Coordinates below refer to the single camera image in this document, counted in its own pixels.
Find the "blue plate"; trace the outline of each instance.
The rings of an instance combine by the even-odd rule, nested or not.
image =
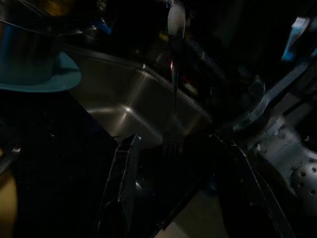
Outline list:
[[[64,52],[57,56],[56,62],[56,69],[48,81],[33,85],[0,83],[0,89],[28,93],[52,93],[76,87],[81,81],[81,72],[76,63]]]

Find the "black countertop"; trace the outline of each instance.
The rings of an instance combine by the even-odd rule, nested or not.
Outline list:
[[[0,91],[0,116],[23,148],[15,237],[89,237],[116,141],[66,92]]]

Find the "sink basin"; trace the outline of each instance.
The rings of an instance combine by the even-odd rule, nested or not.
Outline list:
[[[171,83],[144,64],[106,54],[68,48],[67,54],[82,72],[82,82],[72,96],[118,142],[139,135],[141,149],[162,143],[173,122]],[[211,122],[194,100],[178,92],[177,115],[187,135]]]

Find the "kitchen sink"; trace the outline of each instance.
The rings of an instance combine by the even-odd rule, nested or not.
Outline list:
[[[174,120],[170,82],[141,63],[77,47],[66,52],[82,72],[82,82],[70,93],[112,137],[120,142],[137,134],[142,138],[141,149],[162,143]],[[184,135],[211,122],[211,117],[181,91],[177,115]]]

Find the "metal pot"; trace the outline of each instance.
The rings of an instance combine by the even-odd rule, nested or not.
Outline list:
[[[32,85],[53,74],[61,39],[0,20],[0,83]]]

